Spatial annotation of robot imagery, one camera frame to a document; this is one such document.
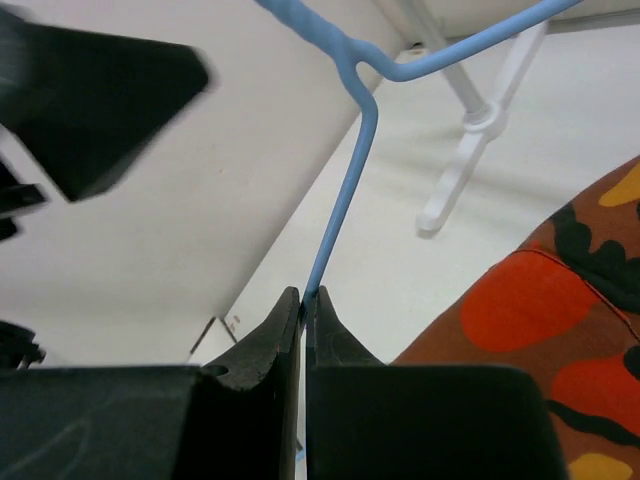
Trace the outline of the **blue wire hanger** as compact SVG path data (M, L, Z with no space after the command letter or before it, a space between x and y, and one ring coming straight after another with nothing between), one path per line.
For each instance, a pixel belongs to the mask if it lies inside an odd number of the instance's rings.
M418 61L399 64L389 58L376 45L346 35L339 27L327 21L299 1L267 1L264 8L281 23L295 31L305 41L315 45L334 62L344 88L361 110L361 126L351 161L342 181L339 194L325 228L303 297L317 293L329 258L364 170L378 123L376 101L361 81L357 67L365 63L380 75L395 82L415 80L452 66L470 56L486 50L516 34L547 21L567 10L566 1L542 1L503 20L469 38Z

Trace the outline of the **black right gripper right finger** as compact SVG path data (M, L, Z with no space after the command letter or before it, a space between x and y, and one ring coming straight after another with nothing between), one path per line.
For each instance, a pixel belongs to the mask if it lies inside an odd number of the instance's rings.
M311 479L563 479L533 379L504 366L388 366L305 300L306 469Z

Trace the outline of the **orange camouflage trousers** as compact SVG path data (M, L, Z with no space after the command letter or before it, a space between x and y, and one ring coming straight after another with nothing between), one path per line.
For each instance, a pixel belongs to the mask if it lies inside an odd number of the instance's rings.
M638 161L540 224L397 363L518 367L546 400L572 478L637 478Z

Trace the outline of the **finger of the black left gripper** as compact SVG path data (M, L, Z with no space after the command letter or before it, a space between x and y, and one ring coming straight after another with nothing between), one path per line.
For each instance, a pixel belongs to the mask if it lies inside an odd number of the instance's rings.
M1 124L71 202L113 188L209 82L189 46L1 12Z

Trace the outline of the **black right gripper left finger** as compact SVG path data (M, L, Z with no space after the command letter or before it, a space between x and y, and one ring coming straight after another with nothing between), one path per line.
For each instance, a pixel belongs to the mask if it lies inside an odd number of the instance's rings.
M5 369L5 479L291 479L300 326L289 287L203 366Z

